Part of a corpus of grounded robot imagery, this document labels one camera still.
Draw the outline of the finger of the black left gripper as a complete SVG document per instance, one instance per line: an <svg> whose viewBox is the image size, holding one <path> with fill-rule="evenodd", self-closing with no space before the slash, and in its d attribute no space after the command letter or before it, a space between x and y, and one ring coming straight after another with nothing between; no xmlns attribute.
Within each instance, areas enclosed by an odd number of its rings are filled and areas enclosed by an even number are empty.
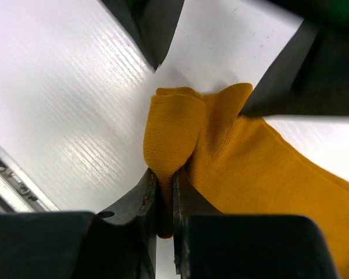
<svg viewBox="0 0 349 279"><path fill-rule="evenodd" d="M303 18L243 116L349 116L349 1L273 1Z"/></svg>
<svg viewBox="0 0 349 279"><path fill-rule="evenodd" d="M168 54L184 0L103 0L102 3L156 70Z"/></svg>

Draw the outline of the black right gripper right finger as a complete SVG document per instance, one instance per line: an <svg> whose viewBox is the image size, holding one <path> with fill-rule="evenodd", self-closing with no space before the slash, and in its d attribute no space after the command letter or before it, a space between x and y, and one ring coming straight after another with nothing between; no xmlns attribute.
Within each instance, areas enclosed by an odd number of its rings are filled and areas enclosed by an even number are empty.
<svg viewBox="0 0 349 279"><path fill-rule="evenodd" d="M223 214L173 176L174 263L182 278L339 278L315 222L293 214Z"/></svg>

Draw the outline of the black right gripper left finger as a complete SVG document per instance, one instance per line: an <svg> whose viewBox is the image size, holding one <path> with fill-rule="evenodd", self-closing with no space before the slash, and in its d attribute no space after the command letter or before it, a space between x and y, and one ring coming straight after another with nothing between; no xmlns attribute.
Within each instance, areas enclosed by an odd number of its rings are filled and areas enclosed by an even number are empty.
<svg viewBox="0 0 349 279"><path fill-rule="evenodd" d="M154 278L157 179L91 212L0 214L0 278Z"/></svg>

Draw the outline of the mustard yellow striped sock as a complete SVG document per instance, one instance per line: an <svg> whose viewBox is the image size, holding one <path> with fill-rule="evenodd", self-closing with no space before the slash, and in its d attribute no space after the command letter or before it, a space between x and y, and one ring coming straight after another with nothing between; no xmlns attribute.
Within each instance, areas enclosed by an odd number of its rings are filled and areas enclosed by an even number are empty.
<svg viewBox="0 0 349 279"><path fill-rule="evenodd" d="M191 185L223 213L296 213L323 230L335 264L349 278L349 182L294 149L264 119L240 111L252 85L215 94L158 88L144 135L144 160L159 183L157 234L173 235L172 178Z"/></svg>

